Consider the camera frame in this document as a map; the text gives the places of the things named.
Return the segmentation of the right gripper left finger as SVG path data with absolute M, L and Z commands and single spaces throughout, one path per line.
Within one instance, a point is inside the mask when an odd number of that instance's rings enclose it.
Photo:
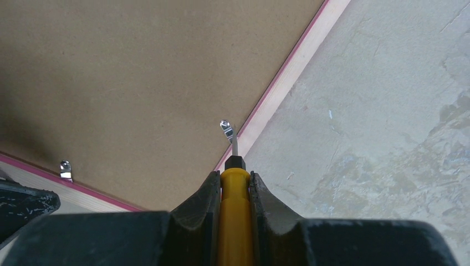
M 171 212 L 57 214 L 28 223 L 4 265 L 215 265 L 221 178 Z

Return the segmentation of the pink picture frame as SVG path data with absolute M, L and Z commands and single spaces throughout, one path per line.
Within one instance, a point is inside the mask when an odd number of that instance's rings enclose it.
M 2 1 L 1 161 L 94 211 L 173 209 L 230 155 L 219 122 L 246 155 L 348 4 Z

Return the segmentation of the yellow handled screwdriver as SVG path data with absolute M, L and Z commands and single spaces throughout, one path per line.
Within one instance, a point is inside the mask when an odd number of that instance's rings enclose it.
M 251 176 L 243 157 L 238 154 L 237 133 L 231 145 L 232 155 L 226 159 L 221 173 L 217 265 L 253 265 Z

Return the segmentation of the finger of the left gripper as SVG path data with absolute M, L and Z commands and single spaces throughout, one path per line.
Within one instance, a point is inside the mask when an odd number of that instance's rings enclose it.
M 9 243 L 28 223 L 55 212 L 60 205 L 55 192 L 1 180 L 1 242 Z

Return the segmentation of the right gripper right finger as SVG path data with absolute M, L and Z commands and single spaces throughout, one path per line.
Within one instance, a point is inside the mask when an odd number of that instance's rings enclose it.
M 255 265 L 457 265 L 430 224 L 409 220 L 304 218 L 252 172 Z

